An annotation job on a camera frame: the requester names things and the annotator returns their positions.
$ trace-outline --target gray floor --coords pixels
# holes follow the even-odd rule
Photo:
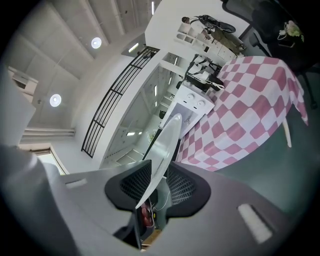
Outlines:
[[[247,46],[246,56],[264,55],[257,47],[250,46],[248,37],[243,42]],[[307,73],[307,77],[319,108],[310,109],[305,81],[299,77],[309,126],[292,106],[287,115],[292,148],[287,146],[284,129],[279,127],[254,152],[218,171],[249,185],[294,219],[308,206],[320,178],[320,75]]]

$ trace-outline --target window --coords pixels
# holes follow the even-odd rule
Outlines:
[[[60,175],[69,174],[64,167],[61,167],[55,157],[55,153],[51,151],[50,143],[43,144],[20,144],[21,150],[29,151],[34,153],[42,163],[49,163],[55,165]]]
[[[53,164],[58,168],[60,175],[66,175],[66,173],[62,170],[60,164],[58,164],[56,158],[54,157],[50,149],[46,152],[42,152],[41,154],[37,154],[36,152],[33,153],[36,154],[36,156],[40,159],[42,163]]]

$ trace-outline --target railing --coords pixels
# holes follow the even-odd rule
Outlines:
[[[91,120],[81,148],[81,151],[86,152],[91,158],[94,156],[100,136],[122,95],[143,67],[158,51],[159,49],[149,46],[146,47],[140,55],[135,57],[122,71],[103,97]]]

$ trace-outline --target checkered tablecloth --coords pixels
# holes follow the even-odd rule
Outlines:
[[[282,60],[233,59],[222,67],[218,78],[225,90],[208,93],[215,107],[182,138],[178,162],[208,171],[235,163],[275,132],[292,104],[308,124],[303,89]]]

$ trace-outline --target ceiling light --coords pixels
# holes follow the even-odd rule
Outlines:
[[[155,14],[155,2],[151,3],[151,12],[152,12],[152,15]]]
[[[131,53],[134,49],[138,47],[139,43],[137,42],[134,46],[129,49],[129,53]]]
[[[61,103],[61,96],[59,94],[54,94],[50,98],[50,105],[52,107],[57,107]]]
[[[92,39],[91,41],[91,46],[94,49],[98,49],[102,44],[102,41],[99,37],[95,37],[94,39]]]

